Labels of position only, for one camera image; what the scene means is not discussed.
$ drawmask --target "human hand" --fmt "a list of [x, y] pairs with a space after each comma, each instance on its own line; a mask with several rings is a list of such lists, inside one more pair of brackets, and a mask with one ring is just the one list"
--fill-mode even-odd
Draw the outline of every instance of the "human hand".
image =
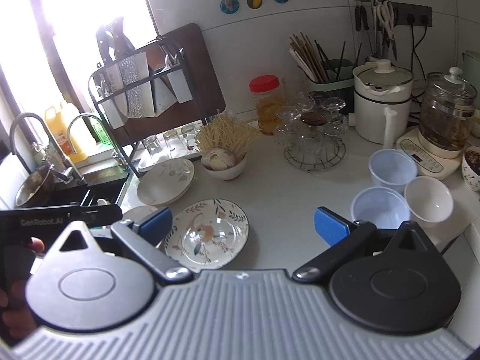
[[[45, 249], [45, 245], [38, 238], [32, 238], [32, 243], [29, 247], [35, 253], [41, 253]], [[25, 301], [25, 285], [26, 280], [16, 281], [11, 285], [11, 294], [23, 301]], [[0, 290], [0, 306], [8, 306], [8, 297], [5, 292]], [[2, 320], [10, 328], [10, 336], [12, 338], [25, 338], [37, 328], [30, 310], [24, 304], [20, 309], [6, 310], [2, 314]]]

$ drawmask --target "gray ribbed panel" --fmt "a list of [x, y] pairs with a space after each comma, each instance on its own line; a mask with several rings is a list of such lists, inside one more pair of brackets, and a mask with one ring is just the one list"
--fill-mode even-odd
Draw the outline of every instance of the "gray ribbed panel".
[[204, 271], [165, 288], [123, 328], [59, 334], [42, 328], [15, 348], [25, 360], [461, 360], [471, 353], [447, 330], [392, 337], [345, 319], [317, 286], [284, 271]]

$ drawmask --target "bottle label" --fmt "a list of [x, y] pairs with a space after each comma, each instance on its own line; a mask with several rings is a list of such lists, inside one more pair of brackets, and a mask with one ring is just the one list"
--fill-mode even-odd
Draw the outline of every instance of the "bottle label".
[[71, 149], [71, 146], [67, 142], [67, 135], [63, 131], [59, 131], [54, 134], [56, 141], [66, 155], [72, 155], [74, 151]]

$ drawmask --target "brown cutting board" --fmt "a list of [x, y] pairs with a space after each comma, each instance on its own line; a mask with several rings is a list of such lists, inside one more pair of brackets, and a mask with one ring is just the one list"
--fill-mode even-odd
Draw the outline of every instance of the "brown cutting board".
[[[195, 99], [200, 100], [207, 116], [225, 110], [225, 100], [200, 27], [193, 23], [187, 24], [165, 34], [164, 37], [173, 40], [179, 48], [183, 47], [196, 88], [195, 93], [192, 93], [193, 100], [182, 104], [175, 103], [158, 117], [128, 119], [125, 126], [114, 130], [115, 138], [122, 146], [201, 119], [203, 115]], [[152, 50], [147, 49], [146, 53], [150, 67], [156, 69], [165, 66], [165, 54], [157, 45], [153, 45]]]

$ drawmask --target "floral plate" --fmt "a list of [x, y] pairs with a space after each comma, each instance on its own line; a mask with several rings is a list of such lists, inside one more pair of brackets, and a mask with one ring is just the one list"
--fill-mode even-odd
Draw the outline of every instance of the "floral plate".
[[194, 174], [195, 166], [184, 158], [158, 163], [140, 179], [137, 197], [150, 206], [173, 203], [188, 190]]
[[194, 272], [218, 269], [232, 261], [248, 237], [248, 219], [236, 204], [222, 199], [197, 202], [173, 219], [165, 253]]

